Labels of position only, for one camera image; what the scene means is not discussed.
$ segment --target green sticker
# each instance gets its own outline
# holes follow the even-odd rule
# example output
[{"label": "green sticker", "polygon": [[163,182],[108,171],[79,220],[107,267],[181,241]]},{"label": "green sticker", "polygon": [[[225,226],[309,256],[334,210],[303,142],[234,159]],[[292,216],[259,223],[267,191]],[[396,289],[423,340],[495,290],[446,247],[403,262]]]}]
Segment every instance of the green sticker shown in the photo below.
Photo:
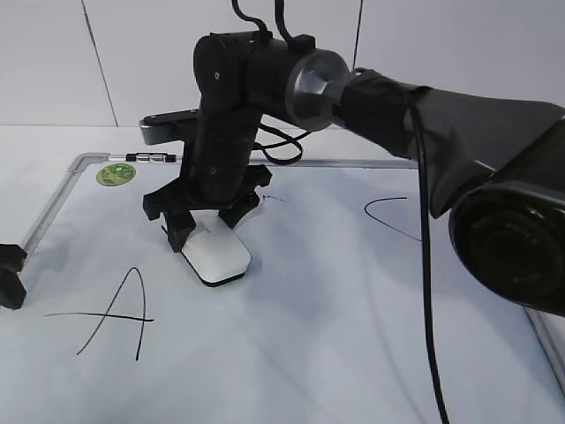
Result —
[{"label": "green sticker", "polygon": [[116,163],[101,169],[96,175],[96,181],[103,186],[115,187],[132,181],[133,177],[135,168],[128,163]]}]

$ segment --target white surface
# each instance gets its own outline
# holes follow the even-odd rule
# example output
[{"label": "white surface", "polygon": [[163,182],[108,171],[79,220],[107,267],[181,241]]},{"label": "white surface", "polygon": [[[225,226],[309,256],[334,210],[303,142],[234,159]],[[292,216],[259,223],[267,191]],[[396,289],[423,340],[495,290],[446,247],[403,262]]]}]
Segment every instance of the white surface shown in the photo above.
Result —
[{"label": "white surface", "polygon": [[365,0],[358,66],[403,82],[565,105],[562,0]]},{"label": "white surface", "polygon": [[[416,171],[274,169],[267,199],[237,229],[247,276],[204,287],[147,221],[143,193],[177,175],[139,165],[119,187],[85,172],[22,279],[24,308],[0,311],[0,404],[7,422],[434,423],[426,364]],[[460,424],[563,423],[565,403],[522,308],[477,284],[433,223],[434,311],[448,408]],[[147,318],[109,318],[139,266]],[[135,276],[114,314],[141,315]]]},{"label": "white surface", "polygon": [[247,271],[251,254],[237,234],[215,211],[192,213],[196,228],[183,247],[183,255],[198,276],[218,284]]},{"label": "white surface", "polygon": [[[291,34],[315,35],[320,48],[337,51],[351,65],[358,1],[286,3]],[[117,121],[124,126],[135,126],[146,115],[198,107],[192,69],[198,39],[256,28],[234,14],[230,0],[86,0],[86,5]],[[240,5],[276,34],[272,1],[241,0]]]},{"label": "white surface", "polygon": [[[287,131],[298,135],[300,131]],[[273,136],[260,132],[257,141]],[[367,140],[343,130],[316,132],[303,140],[314,159],[389,159]],[[0,243],[22,243],[77,155],[168,152],[181,155],[182,143],[146,147],[138,128],[0,126]],[[282,157],[285,151],[276,152]],[[286,153],[295,155],[294,150]]]},{"label": "white surface", "polygon": [[80,0],[0,2],[0,125],[114,125]]},{"label": "white surface", "polygon": [[565,318],[544,314],[544,322],[552,336],[557,352],[561,353],[561,366],[565,368]]}]

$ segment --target whiteboard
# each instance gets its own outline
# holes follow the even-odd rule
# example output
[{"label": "whiteboard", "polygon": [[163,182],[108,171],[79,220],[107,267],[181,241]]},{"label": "whiteboard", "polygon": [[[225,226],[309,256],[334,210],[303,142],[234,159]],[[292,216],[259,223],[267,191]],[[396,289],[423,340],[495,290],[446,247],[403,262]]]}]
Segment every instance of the whiteboard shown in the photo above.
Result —
[{"label": "whiteboard", "polygon": [[[247,275],[210,289],[173,254],[141,197],[177,164],[126,185],[82,173],[0,310],[0,407],[15,423],[435,423],[426,362],[417,172],[273,168],[237,227]],[[376,222],[367,211],[413,238]],[[433,222],[437,356],[452,421],[565,422],[521,307],[457,260]],[[108,317],[91,342],[124,275]],[[145,315],[146,322],[140,321]],[[143,338],[139,349],[141,326]]]}]

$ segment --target whiteboard frame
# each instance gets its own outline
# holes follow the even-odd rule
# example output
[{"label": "whiteboard frame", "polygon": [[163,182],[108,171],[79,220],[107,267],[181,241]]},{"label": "whiteboard frame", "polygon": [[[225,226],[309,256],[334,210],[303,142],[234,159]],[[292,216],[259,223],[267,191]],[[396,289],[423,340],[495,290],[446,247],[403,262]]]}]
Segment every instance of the whiteboard frame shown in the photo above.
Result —
[{"label": "whiteboard frame", "polygon": [[[177,160],[174,163],[155,163],[161,166],[167,164],[178,164],[182,161],[182,156],[177,156]],[[77,158],[72,162],[71,166],[67,171],[67,175],[64,178],[61,185],[58,187],[56,192],[53,194],[45,209],[41,212],[41,215],[35,222],[31,231],[28,232],[26,240],[23,244],[23,249],[27,252],[27,259],[29,260],[35,251],[35,248],[39,245],[43,236],[47,232],[49,226],[55,220],[57,213],[64,205],[64,202],[68,198],[74,186],[80,179],[80,176],[88,165],[93,163],[105,163],[105,162],[125,162],[125,155],[111,155],[110,153],[84,153],[77,156]],[[252,159],[251,164],[270,164],[269,161],[265,159]],[[406,160],[355,160],[355,161],[345,161],[345,160],[308,160],[304,159],[298,163],[291,166],[297,167],[325,167],[325,168],[370,168],[370,169],[406,169],[406,170],[416,170],[418,165],[411,161]],[[555,375],[561,392],[565,396],[565,352],[562,352],[557,347],[554,337],[548,328],[546,321],[546,314],[540,311],[524,308],[528,319],[530,320],[531,326],[533,327],[534,333],[538,338],[539,344],[547,357],[547,360],[551,366],[551,369]]]}]

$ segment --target black clamp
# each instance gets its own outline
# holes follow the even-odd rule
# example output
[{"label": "black clamp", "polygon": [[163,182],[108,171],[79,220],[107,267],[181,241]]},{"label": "black clamp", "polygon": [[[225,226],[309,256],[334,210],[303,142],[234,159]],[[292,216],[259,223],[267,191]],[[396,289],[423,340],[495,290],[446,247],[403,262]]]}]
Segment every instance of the black clamp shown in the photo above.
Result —
[{"label": "black clamp", "polygon": [[0,245],[0,306],[20,309],[26,289],[19,281],[27,253],[18,245]]},{"label": "black clamp", "polygon": [[248,165],[237,195],[228,202],[213,203],[200,196],[200,190],[190,178],[192,151],[198,131],[198,111],[184,110],[151,115],[140,122],[146,144],[155,145],[181,140],[185,143],[180,175],[155,192],[143,196],[143,210],[150,221],[161,214],[167,224],[167,237],[174,252],[180,252],[196,228],[191,210],[218,210],[218,216],[230,227],[260,203],[257,186],[268,186],[272,174],[265,165]]}]

